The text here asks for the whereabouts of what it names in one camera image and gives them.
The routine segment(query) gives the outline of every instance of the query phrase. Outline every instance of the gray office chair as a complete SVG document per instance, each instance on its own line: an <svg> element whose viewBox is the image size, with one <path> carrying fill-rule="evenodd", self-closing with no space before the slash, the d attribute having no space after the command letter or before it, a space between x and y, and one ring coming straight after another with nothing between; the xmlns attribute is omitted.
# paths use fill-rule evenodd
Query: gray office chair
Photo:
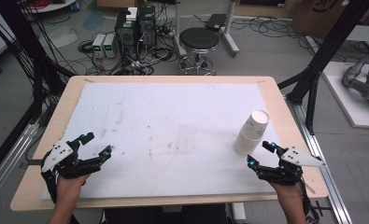
<svg viewBox="0 0 369 224"><path fill-rule="evenodd" d="M179 36L179 44L190 54L181 59L179 73L195 75L216 75L213 62L202 54L215 50L219 44L219 37L210 30L196 27L183 31Z"/></svg>

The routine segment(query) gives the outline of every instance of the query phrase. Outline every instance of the cardboard box logo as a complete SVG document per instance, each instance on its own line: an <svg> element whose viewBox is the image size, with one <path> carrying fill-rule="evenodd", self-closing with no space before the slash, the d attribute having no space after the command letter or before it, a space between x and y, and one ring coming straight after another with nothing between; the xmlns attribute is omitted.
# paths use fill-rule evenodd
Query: cardboard box logo
<svg viewBox="0 0 369 224"><path fill-rule="evenodd" d="M312 7L314 12L326 12L332 9L338 0L317 0Z"/></svg>

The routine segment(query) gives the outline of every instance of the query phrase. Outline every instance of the desk leg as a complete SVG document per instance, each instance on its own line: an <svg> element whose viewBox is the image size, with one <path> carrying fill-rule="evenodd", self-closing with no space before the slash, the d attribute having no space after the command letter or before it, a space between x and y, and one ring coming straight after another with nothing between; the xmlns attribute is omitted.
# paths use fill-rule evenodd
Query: desk leg
<svg viewBox="0 0 369 224"><path fill-rule="evenodd" d="M178 50L179 57L187 55L187 51L180 46L180 0L176 0L176 30L173 31L173 37L175 38L176 48Z"/></svg>
<svg viewBox="0 0 369 224"><path fill-rule="evenodd" d="M237 53L239 53L239 48L235 44L233 38L230 35L230 29L231 29L231 22L233 20L234 15L234 5L236 4L236 0L231 0L230 6L228 8L228 16L227 16L227 23L225 27L221 27L222 37L227 42L228 46L231 49L231 52L233 53L233 57L236 56Z"/></svg>

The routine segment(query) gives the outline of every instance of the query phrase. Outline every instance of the black stool seat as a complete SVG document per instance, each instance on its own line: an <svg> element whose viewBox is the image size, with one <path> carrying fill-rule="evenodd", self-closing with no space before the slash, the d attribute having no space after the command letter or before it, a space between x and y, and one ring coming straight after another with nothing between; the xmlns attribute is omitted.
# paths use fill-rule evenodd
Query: black stool seat
<svg viewBox="0 0 369 224"><path fill-rule="evenodd" d="M213 31L201 27L183 31L179 40L184 47L195 50L209 50L219 44L219 37Z"/></svg>

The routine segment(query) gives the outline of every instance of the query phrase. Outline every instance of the table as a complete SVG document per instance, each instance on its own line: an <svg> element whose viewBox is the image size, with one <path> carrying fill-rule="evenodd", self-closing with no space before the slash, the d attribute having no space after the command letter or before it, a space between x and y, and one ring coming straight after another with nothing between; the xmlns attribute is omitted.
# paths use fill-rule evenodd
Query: table
<svg viewBox="0 0 369 224"><path fill-rule="evenodd" d="M249 83L257 84L264 103L274 122L274 127L282 146L297 146L308 151L305 141L298 130L291 113L271 77L178 77L178 76L150 76L150 77L72 77L67 84L64 94L56 107L44 136L42 137L33 160L40 160L50 150L51 146L63 136L65 127L75 110L82 88L87 82L119 82L119 83ZM305 182L309 186L308 195L311 198L323 198L328 194L318 168L304 167ZM27 169L22 182L11 202L14 211L31 211L52 209L51 201L40 200L45 187L40 175L40 167L31 165ZM172 205L190 203L233 203L248 201L275 200L275 193L271 194L224 194L224 195L194 195L185 197L138 197L114 199L83 199L79 200L78 208L90 207L120 207L142 205Z"/></svg>

